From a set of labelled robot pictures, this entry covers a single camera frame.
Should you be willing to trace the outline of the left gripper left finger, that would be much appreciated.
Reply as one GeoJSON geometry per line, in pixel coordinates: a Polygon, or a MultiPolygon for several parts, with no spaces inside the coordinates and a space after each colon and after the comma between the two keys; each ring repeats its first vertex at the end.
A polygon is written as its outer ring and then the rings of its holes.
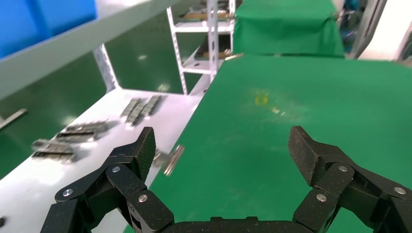
{"type": "Polygon", "coordinates": [[[145,184],[155,149],[152,127],[144,127],[135,142],[114,148],[98,169],[55,194],[41,232],[89,233],[115,209],[137,233],[164,232],[173,213],[145,184]]]}

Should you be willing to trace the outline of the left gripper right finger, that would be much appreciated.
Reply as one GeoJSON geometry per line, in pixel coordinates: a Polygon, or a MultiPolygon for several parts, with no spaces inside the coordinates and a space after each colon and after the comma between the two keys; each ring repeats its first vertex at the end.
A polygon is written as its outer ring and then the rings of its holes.
{"type": "Polygon", "coordinates": [[[313,140],[300,126],[291,128],[288,148],[311,187],[293,214],[295,223],[325,233],[343,208],[375,233],[411,232],[409,188],[362,168],[339,147],[313,140]]]}

